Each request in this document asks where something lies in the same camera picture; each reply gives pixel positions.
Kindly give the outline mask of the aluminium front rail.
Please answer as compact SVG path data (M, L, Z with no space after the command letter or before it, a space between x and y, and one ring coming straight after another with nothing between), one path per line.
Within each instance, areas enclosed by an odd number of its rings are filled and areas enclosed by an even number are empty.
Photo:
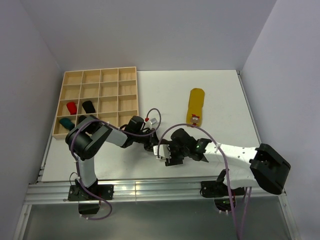
M201 182L215 177L182 177L138 180L102 180L100 185L113 185L110 203L200 200ZM70 204L69 182L39 182L27 188L25 205Z

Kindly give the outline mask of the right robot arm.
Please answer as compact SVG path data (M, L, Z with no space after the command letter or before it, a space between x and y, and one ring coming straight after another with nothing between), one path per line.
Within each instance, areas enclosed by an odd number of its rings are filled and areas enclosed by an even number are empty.
M217 197L250 187L280 195L291 170L289 162L268 144L241 147L216 142L210 136L195 139L183 128L174 131L170 141L161 138L153 152L167 167L181 165L185 158L222 164L214 183Z

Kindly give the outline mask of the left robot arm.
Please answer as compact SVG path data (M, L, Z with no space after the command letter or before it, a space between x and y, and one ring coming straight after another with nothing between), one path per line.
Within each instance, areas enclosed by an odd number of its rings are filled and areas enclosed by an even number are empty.
M98 179L95 174L94 156L104 143L111 143L120 148L127 148L133 143L142 144L148 152L159 142L154 128L146 125L143 118L134 115L128 124L120 128L101 122L92 114L85 117L77 126L73 127L65 142L76 159L78 182L82 182L79 194L86 200L91 200L98 193Z

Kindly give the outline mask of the black rolled sock lower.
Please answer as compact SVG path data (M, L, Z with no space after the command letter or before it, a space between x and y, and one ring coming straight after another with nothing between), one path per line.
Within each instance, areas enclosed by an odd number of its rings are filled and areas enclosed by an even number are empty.
M83 120L85 120L86 119L86 116L85 115L80 115L79 117L78 117L78 121L77 121L77 123L78 124L80 124Z

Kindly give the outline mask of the wooden compartment tray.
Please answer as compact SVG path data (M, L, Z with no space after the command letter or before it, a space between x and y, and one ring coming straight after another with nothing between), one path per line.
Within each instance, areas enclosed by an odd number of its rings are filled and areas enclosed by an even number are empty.
M96 113L86 113L82 107L92 101ZM76 115L67 109L68 102L75 102ZM134 66L66 71L63 75L52 136L61 140L69 130L60 123L61 118L78 124L79 116L93 115L116 127L127 124L132 116L139 115L137 69Z

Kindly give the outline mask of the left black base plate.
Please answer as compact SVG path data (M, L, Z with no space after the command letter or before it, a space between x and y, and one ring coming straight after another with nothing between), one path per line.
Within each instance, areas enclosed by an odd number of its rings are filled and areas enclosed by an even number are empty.
M69 188L67 200L71 202L98 200L95 196L104 200L112 200L113 194L113 184L98 184L93 188L88 188L87 190L84 190L82 186L76 184Z

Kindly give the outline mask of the black rolled sock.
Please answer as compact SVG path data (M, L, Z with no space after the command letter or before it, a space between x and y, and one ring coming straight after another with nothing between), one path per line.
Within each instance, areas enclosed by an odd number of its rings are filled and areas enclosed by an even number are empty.
M80 115L79 117L78 117L78 121L77 121L77 123L78 124L80 124L83 120L85 120L86 119L86 116L85 115Z
M84 101L82 103L82 107L83 107L86 114L96 113L96 109L95 109L93 102L91 100Z

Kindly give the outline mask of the yellow cartoon sock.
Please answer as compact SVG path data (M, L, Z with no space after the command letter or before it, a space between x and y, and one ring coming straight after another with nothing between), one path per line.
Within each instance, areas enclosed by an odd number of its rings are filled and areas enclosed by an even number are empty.
M190 91L188 108L186 113L186 123L200 127L203 121L203 106L205 92L201 88L193 88Z

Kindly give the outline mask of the red rolled sock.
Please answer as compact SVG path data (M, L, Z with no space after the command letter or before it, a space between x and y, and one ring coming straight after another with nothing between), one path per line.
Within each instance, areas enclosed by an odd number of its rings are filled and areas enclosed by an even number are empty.
M73 101L70 101L66 104L67 110L71 115L76 115L77 114L77 106L76 103Z

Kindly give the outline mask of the teal rolled sock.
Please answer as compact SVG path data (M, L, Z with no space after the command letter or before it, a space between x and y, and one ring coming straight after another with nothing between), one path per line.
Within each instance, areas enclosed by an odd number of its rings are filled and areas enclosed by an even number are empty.
M75 124L67 117L61 118L59 123L68 131L71 131L75 127Z

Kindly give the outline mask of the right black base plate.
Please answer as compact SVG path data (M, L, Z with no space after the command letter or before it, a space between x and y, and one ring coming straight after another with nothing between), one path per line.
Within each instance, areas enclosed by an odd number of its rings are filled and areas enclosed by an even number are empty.
M228 197L228 187L221 180L206 180L200 182L200 195L204 198Z

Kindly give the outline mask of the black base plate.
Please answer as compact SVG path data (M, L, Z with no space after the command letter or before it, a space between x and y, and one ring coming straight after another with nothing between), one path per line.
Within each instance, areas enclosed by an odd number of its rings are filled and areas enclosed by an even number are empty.
M84 190L82 186L76 184L69 188L67 200L71 202L98 200L95 196L104 200L112 200L113 194L113 184L98 184L93 188L88 188L87 190Z
M206 180L200 182L200 195L204 198L228 197L228 187L221 180Z

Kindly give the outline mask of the black rolled sock upper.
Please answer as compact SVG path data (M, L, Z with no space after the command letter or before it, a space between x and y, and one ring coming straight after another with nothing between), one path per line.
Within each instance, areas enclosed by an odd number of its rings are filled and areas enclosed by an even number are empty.
M86 114L96 113L96 109L95 109L93 102L91 100L84 101L82 103L82 107L83 107Z

